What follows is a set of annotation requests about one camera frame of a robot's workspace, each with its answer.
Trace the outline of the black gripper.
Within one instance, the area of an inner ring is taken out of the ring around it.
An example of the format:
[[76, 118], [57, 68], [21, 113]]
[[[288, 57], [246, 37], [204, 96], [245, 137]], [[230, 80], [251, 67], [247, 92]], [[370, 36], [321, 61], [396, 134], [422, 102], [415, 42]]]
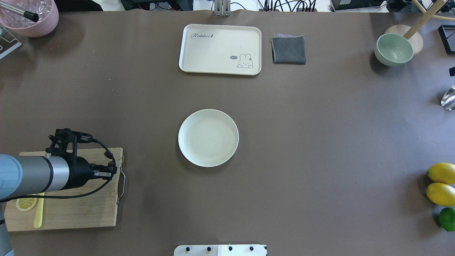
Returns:
[[112, 179], [114, 176], [112, 172], [105, 172], [106, 170], [115, 169], [115, 165], [112, 162], [109, 162], [107, 165], [90, 164], [83, 157], [68, 156], [67, 164], [69, 167], [67, 189], [82, 187], [89, 180], [98, 178]]

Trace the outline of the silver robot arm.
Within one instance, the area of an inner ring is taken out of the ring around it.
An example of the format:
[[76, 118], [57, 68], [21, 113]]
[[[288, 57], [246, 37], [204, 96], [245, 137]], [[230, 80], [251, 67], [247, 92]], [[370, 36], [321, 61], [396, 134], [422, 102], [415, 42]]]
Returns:
[[117, 167], [90, 164], [72, 154], [62, 156], [1, 155], [1, 203], [40, 198], [41, 193], [79, 188], [89, 180], [110, 182]]

